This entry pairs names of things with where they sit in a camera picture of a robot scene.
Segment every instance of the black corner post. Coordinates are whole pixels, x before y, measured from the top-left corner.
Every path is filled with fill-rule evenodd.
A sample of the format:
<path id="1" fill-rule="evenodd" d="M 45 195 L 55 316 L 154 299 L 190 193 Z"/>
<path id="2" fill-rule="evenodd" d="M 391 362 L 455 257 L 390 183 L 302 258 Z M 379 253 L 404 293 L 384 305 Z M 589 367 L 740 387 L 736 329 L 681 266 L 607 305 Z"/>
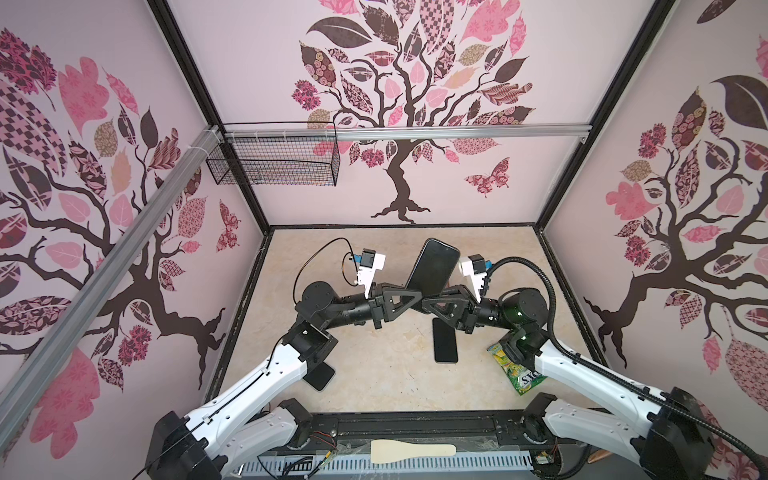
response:
<path id="1" fill-rule="evenodd" d="M 176 62 L 179 64 L 179 68 L 181 68 L 181 73 L 183 73 L 184 78 L 187 79 L 190 90 L 192 90 L 192 95 L 194 95 L 197 105 L 203 112 L 205 121 L 208 122 L 208 124 L 219 127 L 221 134 L 225 135 L 227 129 L 224 127 L 219 112 L 214 105 L 214 101 L 211 98 L 210 93 L 208 93 L 203 78 L 200 76 L 200 71 L 197 69 L 197 65 L 192 58 L 190 49 L 181 34 L 179 25 L 176 23 L 176 18 L 174 18 L 174 14 L 170 10 L 168 2 L 166 0 L 147 0 L 147 4 L 154 14 L 155 20 L 157 20 L 157 25 L 163 32 L 163 36 L 168 42 L 170 50 L 174 53 Z M 262 234 L 266 236 L 270 232 L 270 223 L 267 221 L 264 211 L 261 209 L 261 205 L 259 205 L 258 199 L 256 199 L 256 194 L 253 192 L 253 188 L 246 179 L 243 166 L 237 158 L 237 152 L 235 152 L 232 145 L 227 142 L 226 138 L 224 138 L 224 141 L 221 143 L 221 149 L 225 158 L 229 159 L 229 166 L 237 179 L 237 184 L 240 185 L 240 191 L 243 192 L 243 196 L 248 203 L 248 207 L 250 207 L 253 218 L 256 219 L 256 223 L 259 225 Z"/>
<path id="2" fill-rule="evenodd" d="M 629 81 L 632 79 L 634 72 L 648 52 L 648 49 L 654 43 L 654 39 L 661 30 L 661 26 L 667 19 L 675 1 L 676 0 L 656 0 L 653 6 L 651 6 L 643 25 L 640 27 L 640 31 L 634 38 L 627 55 L 621 62 L 621 66 L 616 72 L 611 85 L 605 92 L 605 96 L 603 96 L 603 100 L 590 122 L 592 129 L 590 130 L 587 140 L 576 147 L 576 151 L 573 153 L 571 159 L 568 161 L 568 165 L 563 170 L 560 180 L 547 199 L 547 203 L 541 212 L 541 216 L 536 222 L 538 230 L 546 228 L 549 220 L 552 219 L 554 212 L 558 209 L 558 205 L 563 200 L 565 193 L 568 191 L 568 187 L 571 186 L 571 182 L 576 177 L 581 164 L 584 163 L 584 159 L 594 146 L 594 142 L 597 140 L 608 118 L 611 116 L 611 112 L 613 112 L 621 95 L 624 93 L 624 89 L 629 84 Z"/>

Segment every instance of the black metal wire basket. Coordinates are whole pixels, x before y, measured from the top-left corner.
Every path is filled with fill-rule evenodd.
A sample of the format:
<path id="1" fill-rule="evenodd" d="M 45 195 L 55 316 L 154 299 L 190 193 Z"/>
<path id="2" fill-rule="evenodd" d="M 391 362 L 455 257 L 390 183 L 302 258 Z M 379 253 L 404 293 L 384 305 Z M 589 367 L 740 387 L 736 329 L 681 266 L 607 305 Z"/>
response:
<path id="1" fill-rule="evenodd" d="M 234 137 L 225 137 L 226 143 L 219 144 L 207 158 L 208 168 L 216 183 L 335 187 L 341 158 L 336 126 L 332 122 L 249 124 L 287 127 L 288 124 L 293 126 L 298 123 L 306 124 L 309 129 L 281 130 L 271 127 L 253 134 L 238 131 Z"/>

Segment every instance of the wooden spatula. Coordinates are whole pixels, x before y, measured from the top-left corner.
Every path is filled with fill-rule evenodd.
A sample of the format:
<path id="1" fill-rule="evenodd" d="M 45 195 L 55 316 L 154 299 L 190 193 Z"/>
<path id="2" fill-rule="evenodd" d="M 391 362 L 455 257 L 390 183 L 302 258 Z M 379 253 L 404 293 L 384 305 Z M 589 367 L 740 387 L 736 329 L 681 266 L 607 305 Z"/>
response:
<path id="1" fill-rule="evenodd" d="M 456 455 L 455 445 L 374 440 L 371 442 L 371 463 L 392 463 L 416 457 L 450 457 Z"/>

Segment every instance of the tree decal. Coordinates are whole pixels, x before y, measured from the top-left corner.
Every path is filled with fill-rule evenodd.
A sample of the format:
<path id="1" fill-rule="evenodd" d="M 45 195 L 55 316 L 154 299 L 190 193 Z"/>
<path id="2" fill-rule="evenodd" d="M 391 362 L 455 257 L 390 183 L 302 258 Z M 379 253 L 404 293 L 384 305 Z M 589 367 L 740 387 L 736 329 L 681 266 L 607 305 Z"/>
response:
<path id="1" fill-rule="evenodd" d="M 614 213 L 628 220 L 616 233 L 626 242 L 624 256 L 633 267 L 627 295 L 614 312 L 584 300 L 603 321 L 598 329 L 603 350 L 610 336 L 626 367 L 622 329 L 649 290 L 669 290 L 664 308 L 679 309 L 681 329 L 706 323 L 702 358 L 710 371 L 724 357 L 739 387 L 768 410 L 768 379 L 760 375 L 768 369 L 768 354 L 753 345 L 768 340 L 768 291 L 761 298 L 739 291 L 748 283 L 768 289 L 768 238 L 756 228 L 768 217 L 768 147 L 727 136 L 730 122 L 756 134 L 768 131 L 768 86 L 744 75 L 714 83 L 725 89 L 725 114 L 710 109 L 696 90 L 671 127 L 655 124 L 641 134 L 642 160 L 621 172 L 630 183 L 622 181 L 606 195 Z M 689 253 L 697 245 L 709 250 Z M 759 274 L 744 271 L 750 264 Z M 713 325 L 716 306 L 726 318 L 729 341 Z M 748 338 L 737 338 L 744 333 Z"/>
<path id="2" fill-rule="evenodd" d="M 519 124 L 534 110 L 509 107 L 533 87 L 510 83 L 526 58 L 502 62 L 518 53 L 527 34 L 521 15 L 510 19 L 520 8 L 519 0 L 459 0 L 466 4 L 464 15 L 474 10 L 463 30 L 455 27 L 454 0 L 320 3 L 345 16 L 323 18 L 307 32 L 324 35 L 336 47 L 324 51 L 312 46 L 318 33 L 299 45 L 311 80 L 298 80 L 292 97 L 313 111 L 310 127 L 325 127 L 312 121 L 343 127 Z M 318 108 L 321 102 L 330 106 Z M 492 110 L 481 114 L 489 104 Z M 452 145 L 432 139 L 339 142 L 339 152 L 349 152 L 350 165 L 361 160 L 368 168 L 383 167 L 392 180 L 395 200 L 372 217 L 396 212 L 400 220 L 415 223 L 407 212 L 429 208 L 410 198 L 406 161 L 433 162 L 443 156 L 458 163 L 459 154 L 479 154 L 496 145 L 491 138 L 459 139 Z M 325 147 L 316 149 L 317 154 L 325 152 Z M 497 166 L 491 176 L 466 181 L 485 195 L 505 184 L 504 170 Z"/>
<path id="3" fill-rule="evenodd" d="M 35 93 L 35 85 L 44 90 L 55 85 L 51 83 L 46 88 L 48 84 L 34 76 L 31 67 L 27 73 L 33 84 L 25 83 L 18 68 L 14 70 L 18 74 L 8 73 L 9 58 L 22 65 L 22 61 L 31 61 L 39 48 L 32 49 L 31 57 L 25 56 L 26 44 L 4 30 L 0 51 L 4 54 L 0 73 L 18 86 L 17 89 L 0 79 L 0 161 L 7 166 L 15 185 L 15 191 L 0 192 L 0 205 L 12 212 L 0 218 L 0 249 L 15 249 L 0 254 L 0 298 L 10 294 L 25 276 L 41 281 L 35 296 L 0 307 L 0 333 L 22 340 L 25 335 L 55 324 L 70 304 L 68 299 L 46 295 L 46 282 L 59 280 L 76 290 L 82 289 L 120 235 L 146 207 L 151 192 L 162 185 L 157 174 L 175 166 L 180 148 L 176 129 L 172 128 L 161 139 L 150 109 L 139 116 L 139 106 L 131 91 L 110 74 L 106 82 L 119 101 L 119 111 L 105 110 L 110 90 L 99 84 L 99 68 L 86 57 L 80 59 L 81 71 L 67 65 L 66 73 L 58 72 L 62 103 L 75 126 L 68 132 L 65 146 L 51 122 L 24 95 Z M 45 78 L 53 82 L 56 72 Z M 102 121 L 93 139 L 79 136 L 84 124 L 108 115 L 116 121 Z M 93 328 L 85 333 L 99 338 L 93 353 L 84 356 L 85 361 L 91 364 L 94 376 L 98 372 L 98 377 L 109 385 L 125 387 L 124 369 L 147 358 L 153 339 L 181 334 L 197 343 L 200 388 L 206 354 L 209 349 L 218 349 L 223 340 L 223 335 L 217 339 L 214 333 L 224 309 L 204 323 L 197 317 L 168 311 L 165 304 L 165 295 L 177 291 L 174 279 L 185 273 L 173 259 L 193 254 L 200 247 L 193 240 L 205 214 L 206 198 L 194 197 L 199 185 L 198 169 L 128 269 L 131 284 L 105 303 Z M 65 217 L 51 218 L 46 210 L 52 205 L 60 207 Z M 223 235 L 225 246 L 234 247 L 234 230 L 239 220 L 226 206 L 221 206 L 227 234 Z M 33 230 L 42 233 L 39 240 L 25 251 L 18 251 L 16 247 Z M 50 238 L 60 238 L 62 234 L 67 241 L 54 242 Z M 18 346 L 20 343 L 0 343 L 0 355 L 28 355 L 40 340 L 31 345 L 27 342 L 26 346 Z M 83 359 L 78 357 L 77 362 L 83 363 Z M 49 433 L 40 432 L 42 436 Z M 67 445 L 55 458 L 68 452 L 71 445 Z"/>

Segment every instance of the yellow and green packet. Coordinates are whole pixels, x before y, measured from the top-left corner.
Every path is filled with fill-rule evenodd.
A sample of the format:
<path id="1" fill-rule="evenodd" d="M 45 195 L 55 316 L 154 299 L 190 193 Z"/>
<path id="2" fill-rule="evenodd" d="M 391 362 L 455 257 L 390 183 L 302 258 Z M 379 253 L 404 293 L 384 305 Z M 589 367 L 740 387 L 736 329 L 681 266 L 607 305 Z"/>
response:
<path id="1" fill-rule="evenodd" d="M 507 374 L 507 378 L 512 382 L 512 386 L 515 387 L 515 390 L 518 391 L 519 395 L 526 393 L 547 378 L 537 372 L 532 372 L 531 370 L 526 369 L 522 365 L 512 363 L 504 353 L 502 346 L 498 343 L 488 347 L 488 352 L 493 355 L 496 362 L 502 366 L 504 372 Z"/>

